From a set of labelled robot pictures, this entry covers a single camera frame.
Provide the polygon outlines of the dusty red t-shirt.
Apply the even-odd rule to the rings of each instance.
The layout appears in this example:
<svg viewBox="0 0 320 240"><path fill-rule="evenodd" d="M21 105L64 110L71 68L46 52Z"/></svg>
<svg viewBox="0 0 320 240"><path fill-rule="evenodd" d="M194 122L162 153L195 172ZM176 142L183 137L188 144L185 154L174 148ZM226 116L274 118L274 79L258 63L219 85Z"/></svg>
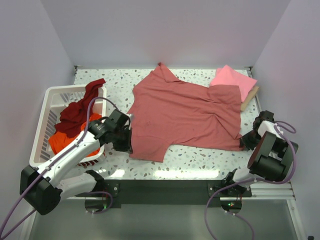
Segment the dusty red t-shirt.
<svg viewBox="0 0 320 240"><path fill-rule="evenodd" d="M161 63L132 92L131 158L162 162L172 145L241 150L237 86L185 82Z"/></svg>

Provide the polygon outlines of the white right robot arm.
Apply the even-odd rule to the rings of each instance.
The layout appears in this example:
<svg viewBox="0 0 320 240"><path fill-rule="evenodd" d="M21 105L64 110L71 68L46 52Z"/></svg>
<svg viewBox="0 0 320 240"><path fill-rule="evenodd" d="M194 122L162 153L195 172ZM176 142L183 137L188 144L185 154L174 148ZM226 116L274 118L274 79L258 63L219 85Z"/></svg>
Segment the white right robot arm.
<svg viewBox="0 0 320 240"><path fill-rule="evenodd" d="M284 184L297 167L299 145L285 137L283 130L295 134L296 129L276 121L274 113L261 111L252 124L252 130L240 138L240 146L252 150L247 167L234 169L221 181L222 187L244 193L257 182Z"/></svg>

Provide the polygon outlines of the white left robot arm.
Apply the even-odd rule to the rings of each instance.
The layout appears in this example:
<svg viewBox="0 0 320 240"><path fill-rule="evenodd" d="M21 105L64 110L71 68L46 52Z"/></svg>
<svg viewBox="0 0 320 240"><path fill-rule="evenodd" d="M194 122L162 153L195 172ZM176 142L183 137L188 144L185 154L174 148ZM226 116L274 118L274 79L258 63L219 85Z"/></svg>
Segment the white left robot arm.
<svg viewBox="0 0 320 240"><path fill-rule="evenodd" d="M65 176L105 144L112 144L115 151L132 154L130 124L130 117L117 109L110 116L87 122L76 139L54 157L38 167L27 166L22 170L20 195L41 215L50 213L69 197L85 193L103 195L105 179L96 171Z"/></svg>

